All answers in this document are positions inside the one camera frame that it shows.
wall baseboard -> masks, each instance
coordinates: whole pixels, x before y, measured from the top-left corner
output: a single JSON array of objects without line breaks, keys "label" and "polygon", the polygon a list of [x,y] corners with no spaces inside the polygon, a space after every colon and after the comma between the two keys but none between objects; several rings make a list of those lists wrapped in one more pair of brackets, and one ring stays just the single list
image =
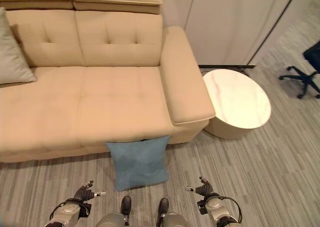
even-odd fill
[{"label": "wall baseboard", "polygon": [[227,69],[227,68],[239,68],[239,69],[253,69],[255,65],[214,65],[214,64],[199,64],[200,69]]}]

black chair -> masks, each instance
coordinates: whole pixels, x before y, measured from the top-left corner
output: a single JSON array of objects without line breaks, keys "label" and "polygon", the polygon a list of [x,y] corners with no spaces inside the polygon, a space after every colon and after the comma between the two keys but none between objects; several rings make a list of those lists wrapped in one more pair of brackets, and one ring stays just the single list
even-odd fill
[{"label": "black chair", "polygon": [[301,80],[302,83],[304,83],[302,93],[297,95],[298,99],[302,99],[305,96],[309,85],[312,86],[319,93],[315,97],[317,99],[320,99],[320,89],[313,82],[313,78],[315,77],[315,75],[320,74],[320,41],[311,48],[307,49],[305,52],[303,52],[303,56],[313,66],[315,72],[313,72],[310,75],[307,75],[297,67],[289,66],[288,68],[286,68],[288,71],[294,69],[299,75],[281,75],[279,79],[283,80],[284,78],[290,78]]}]

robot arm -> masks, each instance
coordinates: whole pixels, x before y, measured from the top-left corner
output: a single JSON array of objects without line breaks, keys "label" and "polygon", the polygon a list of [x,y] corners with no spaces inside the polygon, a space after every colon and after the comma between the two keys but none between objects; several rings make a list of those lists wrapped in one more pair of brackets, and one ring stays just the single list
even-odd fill
[{"label": "robot arm", "polygon": [[[214,192],[212,185],[203,177],[200,177],[202,186],[197,188],[186,187],[187,191],[195,192],[204,197],[197,202],[199,211],[202,215],[208,214],[214,227],[242,227],[242,211],[238,203],[230,197],[221,196]],[[223,200],[232,200],[236,203],[239,210],[238,220],[231,216]]]},{"label": "robot arm", "polygon": [[96,196],[103,196],[106,192],[92,192],[93,180],[81,186],[73,198],[60,203],[50,215],[49,222],[44,227],[74,227],[79,218],[90,215],[91,204],[86,203]]}]

sofa backrest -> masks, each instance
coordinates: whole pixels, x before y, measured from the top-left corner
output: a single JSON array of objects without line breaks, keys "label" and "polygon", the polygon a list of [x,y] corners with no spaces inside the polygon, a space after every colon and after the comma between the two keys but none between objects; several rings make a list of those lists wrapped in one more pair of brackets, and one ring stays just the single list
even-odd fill
[{"label": "sofa backrest", "polygon": [[85,65],[73,10],[11,10],[6,16],[30,67]]},{"label": "sofa backrest", "polygon": [[162,17],[74,10],[7,11],[31,67],[158,66]]},{"label": "sofa backrest", "polygon": [[157,14],[76,11],[87,66],[158,66],[162,17]]}]

sofa armrest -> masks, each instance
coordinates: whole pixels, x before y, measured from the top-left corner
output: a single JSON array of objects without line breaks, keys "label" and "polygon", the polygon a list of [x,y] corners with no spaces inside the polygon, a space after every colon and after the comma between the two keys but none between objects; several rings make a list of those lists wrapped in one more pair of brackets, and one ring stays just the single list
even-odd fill
[{"label": "sofa armrest", "polygon": [[215,116],[207,87],[182,28],[163,30],[160,75],[171,121],[175,125]]}]

